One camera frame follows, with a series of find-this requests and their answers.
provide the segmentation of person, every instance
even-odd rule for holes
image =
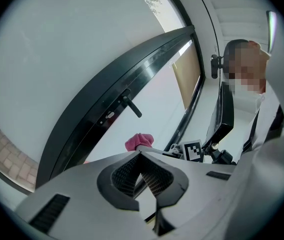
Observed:
[[[260,94],[254,119],[244,134],[243,148],[234,161],[248,151],[258,150],[269,139],[270,132],[284,121],[280,102],[266,80],[267,64],[271,55],[259,43],[245,39],[230,41],[224,50],[223,74],[229,82],[238,81],[248,91]]]

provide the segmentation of pink cloth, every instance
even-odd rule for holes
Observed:
[[[153,142],[154,138],[151,134],[137,133],[125,143],[125,148],[127,151],[136,150],[138,145],[152,148]]]

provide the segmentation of hair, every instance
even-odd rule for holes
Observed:
[[[235,59],[236,48],[240,48],[240,44],[249,43],[248,40],[245,39],[236,39],[228,42],[224,49],[223,54],[223,74],[227,79],[234,79],[234,74],[229,74],[229,63],[230,60]]]

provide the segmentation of brick floor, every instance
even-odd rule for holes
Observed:
[[[18,149],[0,130],[0,171],[22,187],[34,191],[39,164]]]

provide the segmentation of door handle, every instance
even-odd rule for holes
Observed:
[[[130,100],[130,98],[128,98],[127,96],[122,96],[123,102],[125,104],[127,104],[132,110],[133,112],[136,114],[136,116],[138,118],[142,117],[142,113],[141,111],[137,108],[137,106],[132,102],[132,100]]]

